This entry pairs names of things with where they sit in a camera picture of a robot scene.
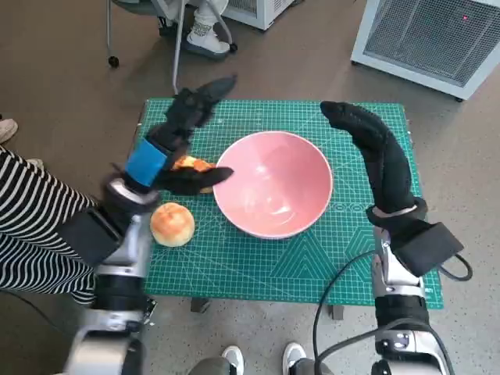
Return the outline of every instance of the striped pants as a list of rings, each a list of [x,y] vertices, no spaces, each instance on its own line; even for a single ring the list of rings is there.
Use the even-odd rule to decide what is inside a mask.
[[[0,146],[0,289],[93,299],[93,269],[55,232],[94,205],[44,170]]]

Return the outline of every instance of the orange object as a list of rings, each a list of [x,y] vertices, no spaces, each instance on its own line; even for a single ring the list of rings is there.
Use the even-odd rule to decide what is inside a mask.
[[[214,162],[206,162],[203,159],[196,159],[193,156],[184,155],[180,159],[178,159],[175,164],[173,164],[172,170],[177,170],[179,168],[190,166],[195,168],[198,172],[204,172],[211,168],[215,168],[216,164]],[[201,193],[211,193],[213,189],[211,187],[206,187],[202,189]]]
[[[159,244],[175,248],[192,239],[195,218],[186,207],[169,202],[156,209],[149,226]]]

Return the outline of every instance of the table leg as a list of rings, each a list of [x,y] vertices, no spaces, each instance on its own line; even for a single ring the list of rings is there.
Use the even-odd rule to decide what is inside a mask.
[[[328,305],[328,315],[332,320],[344,320],[343,305]]]
[[[191,298],[191,312],[203,314],[210,307],[208,298]]]

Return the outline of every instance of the gray floor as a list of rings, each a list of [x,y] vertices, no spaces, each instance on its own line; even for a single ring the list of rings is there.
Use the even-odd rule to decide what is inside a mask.
[[[430,218],[443,220],[466,246],[475,277],[443,280],[445,310],[432,323],[447,344],[457,374],[496,374],[500,366],[498,264],[500,70],[463,104],[362,66],[348,57],[363,1],[308,0],[290,9],[265,34],[230,23],[240,50],[226,62],[183,55],[180,82],[196,86],[239,73],[233,98],[301,98],[401,102],[415,141]],[[62,180],[98,194],[98,183],[129,150],[143,101],[171,96],[172,43],[153,19],[114,9],[116,54],[105,62],[104,2],[17,0],[0,5],[0,112],[20,131],[8,147],[40,157]],[[76,310],[68,298],[34,296],[68,329]],[[159,298],[156,325],[146,334],[148,371],[185,373],[201,357],[238,344],[247,374],[280,373],[290,341],[311,352],[313,305],[217,301],[202,316],[188,300]],[[47,374],[61,369],[69,341],[25,306],[0,296],[2,373]],[[374,325],[373,309],[349,307],[342,323],[320,321],[320,347]],[[370,373],[373,342],[345,349],[329,361],[336,374]]]

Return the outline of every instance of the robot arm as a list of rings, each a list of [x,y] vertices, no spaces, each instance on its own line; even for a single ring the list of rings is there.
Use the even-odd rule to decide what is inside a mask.
[[[158,188],[193,195],[231,174],[228,168],[198,173],[170,170],[203,126],[236,77],[184,89],[131,155],[125,170],[104,183],[102,204],[74,216],[59,233],[75,251],[93,259],[95,300],[84,312],[66,362],[66,375],[138,375],[142,369],[145,277],[151,251],[149,220],[159,204]],[[91,246],[97,255],[85,253]]]
[[[436,337],[426,330],[429,313],[422,276],[463,249],[442,224],[424,219],[427,204],[411,192],[411,173],[394,135],[384,122],[348,103],[322,102],[330,125],[346,130],[360,150],[375,205],[366,210],[376,249],[372,285],[378,327],[408,319],[375,336],[382,360],[372,375],[452,375]]]

